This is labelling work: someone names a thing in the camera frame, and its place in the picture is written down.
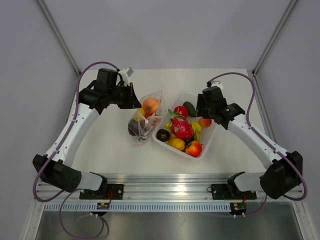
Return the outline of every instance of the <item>metal floor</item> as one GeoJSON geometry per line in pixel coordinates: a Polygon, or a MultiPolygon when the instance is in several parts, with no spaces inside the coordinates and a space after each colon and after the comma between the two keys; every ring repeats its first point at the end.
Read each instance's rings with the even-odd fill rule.
{"type": "MultiPolygon", "coordinates": [[[[258,207],[248,203],[248,212],[258,207]]],[[[63,212],[67,229],[83,238],[97,234],[101,222],[84,212],[63,212]]],[[[233,219],[228,213],[108,212],[100,240],[303,240],[293,206],[269,202],[255,216],[233,219]]],[[[71,240],[60,226],[57,211],[43,212],[36,240],[71,240]]]]}

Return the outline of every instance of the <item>white table surface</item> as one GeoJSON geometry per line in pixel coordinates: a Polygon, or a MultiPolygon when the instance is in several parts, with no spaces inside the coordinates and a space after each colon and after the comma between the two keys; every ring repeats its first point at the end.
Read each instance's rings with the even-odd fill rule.
{"type": "MultiPolygon", "coordinates": [[[[177,93],[186,91],[201,93],[206,82],[216,75],[239,72],[246,69],[134,69],[130,80],[138,99],[162,90],[170,107],[177,93]]],[[[98,70],[89,70],[83,76],[80,89],[97,77],[98,70]]],[[[251,85],[237,75],[220,78],[223,95],[228,104],[237,103],[247,110],[251,97],[251,85]]],[[[134,109],[121,110],[110,105],[88,130],[74,159],[73,168],[102,174],[219,174],[261,172],[263,165],[250,149],[235,135],[217,126],[210,149],[200,161],[184,158],[153,141],[132,146],[128,140],[128,122],[134,109]]],[[[250,119],[263,131],[256,101],[253,102],[250,119]]]]}

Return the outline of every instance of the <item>avocado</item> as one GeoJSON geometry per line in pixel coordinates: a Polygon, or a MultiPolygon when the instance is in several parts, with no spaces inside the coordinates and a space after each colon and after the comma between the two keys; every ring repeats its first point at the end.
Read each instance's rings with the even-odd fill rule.
{"type": "Polygon", "coordinates": [[[191,102],[185,101],[183,106],[186,107],[186,109],[188,110],[190,117],[192,117],[192,118],[196,117],[196,109],[191,102]]]}

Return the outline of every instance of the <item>dragon fruit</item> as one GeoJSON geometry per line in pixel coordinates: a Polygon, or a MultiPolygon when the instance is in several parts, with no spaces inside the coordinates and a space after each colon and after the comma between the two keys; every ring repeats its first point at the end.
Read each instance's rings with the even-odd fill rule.
{"type": "Polygon", "coordinates": [[[192,126],[188,120],[184,116],[175,114],[170,109],[168,109],[168,112],[171,116],[170,128],[172,133],[182,140],[192,138],[194,135],[192,133],[192,126]]]}

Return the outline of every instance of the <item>banana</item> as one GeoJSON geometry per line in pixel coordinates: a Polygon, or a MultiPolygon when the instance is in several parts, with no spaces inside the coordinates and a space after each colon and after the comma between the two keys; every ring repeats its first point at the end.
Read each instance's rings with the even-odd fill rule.
{"type": "Polygon", "coordinates": [[[165,126],[165,129],[166,129],[169,133],[172,133],[172,132],[171,132],[170,122],[167,122],[164,126],[165,126]]]}
{"type": "Polygon", "coordinates": [[[192,127],[192,133],[194,136],[194,140],[199,142],[202,128],[201,128],[200,124],[195,121],[190,121],[190,124],[192,127]]]}

